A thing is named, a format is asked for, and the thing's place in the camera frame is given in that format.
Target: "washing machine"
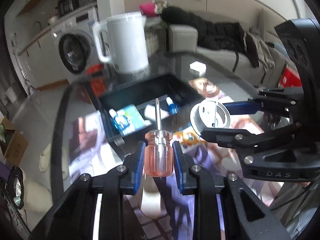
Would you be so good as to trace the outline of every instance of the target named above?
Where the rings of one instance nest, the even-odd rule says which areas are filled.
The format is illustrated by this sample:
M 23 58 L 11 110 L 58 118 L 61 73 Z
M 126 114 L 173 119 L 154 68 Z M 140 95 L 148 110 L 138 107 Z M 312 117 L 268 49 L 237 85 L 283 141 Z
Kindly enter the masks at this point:
M 52 28 L 52 38 L 69 83 L 85 75 L 85 70 L 100 64 L 92 34 L 99 20 L 95 7 L 71 13 L 70 18 Z

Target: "black jacket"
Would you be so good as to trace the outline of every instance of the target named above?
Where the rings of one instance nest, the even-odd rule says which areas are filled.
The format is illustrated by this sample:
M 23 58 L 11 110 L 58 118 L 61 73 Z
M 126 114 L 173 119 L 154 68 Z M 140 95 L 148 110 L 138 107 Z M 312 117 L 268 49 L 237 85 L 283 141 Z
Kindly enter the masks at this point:
M 212 23 L 178 7 L 163 9 L 160 16 L 168 24 L 190 25 L 196 28 L 198 46 L 212 50 L 227 49 L 240 52 L 247 56 L 253 67 L 259 67 L 256 46 L 239 23 Z

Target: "black pot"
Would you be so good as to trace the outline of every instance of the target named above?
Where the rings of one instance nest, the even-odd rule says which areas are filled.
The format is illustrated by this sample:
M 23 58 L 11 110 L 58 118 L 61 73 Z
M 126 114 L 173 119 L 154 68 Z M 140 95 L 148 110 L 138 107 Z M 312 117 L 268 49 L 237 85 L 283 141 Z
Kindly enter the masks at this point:
M 80 7 L 79 0 L 60 0 L 58 2 L 58 14 L 62 17 Z

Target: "washing machine door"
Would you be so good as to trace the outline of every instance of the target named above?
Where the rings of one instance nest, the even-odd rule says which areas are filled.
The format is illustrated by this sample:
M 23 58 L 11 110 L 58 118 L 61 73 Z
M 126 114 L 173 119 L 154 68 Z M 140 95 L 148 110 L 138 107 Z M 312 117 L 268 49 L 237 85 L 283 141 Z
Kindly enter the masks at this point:
M 87 65 L 90 43 L 82 35 L 65 34 L 59 41 L 59 54 L 71 73 L 80 74 Z

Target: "metal screw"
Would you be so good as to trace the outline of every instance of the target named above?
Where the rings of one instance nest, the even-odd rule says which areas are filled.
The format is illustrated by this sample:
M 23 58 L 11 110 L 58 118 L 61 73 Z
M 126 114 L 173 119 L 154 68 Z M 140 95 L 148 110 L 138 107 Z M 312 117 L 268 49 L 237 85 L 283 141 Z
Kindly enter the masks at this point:
M 237 174 L 234 174 L 234 173 L 230 173 L 228 175 L 228 179 L 230 179 L 231 181 L 235 181 L 238 179 L 238 175 Z
M 246 163 L 246 164 L 251 164 L 251 163 L 253 163 L 253 157 L 252 156 L 247 156 L 247 157 L 245 157 L 244 158 L 244 163 Z
M 242 138 L 243 138 L 243 135 L 242 135 L 241 133 L 239 133 L 239 134 L 237 134 L 237 135 L 235 136 L 235 139 L 236 139 L 236 140 L 242 140 Z
M 90 174 L 88 174 L 88 173 L 84 173 L 84 174 L 81 174 L 80 175 L 80 179 L 82 180 L 82 181 L 87 181 L 88 179 L 90 179 Z
M 191 169 L 192 169 L 193 171 L 195 171 L 195 172 L 198 172 L 198 171 L 201 170 L 201 166 L 199 166 L 199 165 L 193 165 L 193 166 L 191 167 Z
M 125 171 L 126 169 L 127 169 L 127 167 L 124 166 L 124 165 L 119 165 L 119 166 L 117 167 L 117 171 L 119 171 L 119 172 L 123 172 L 123 171 Z

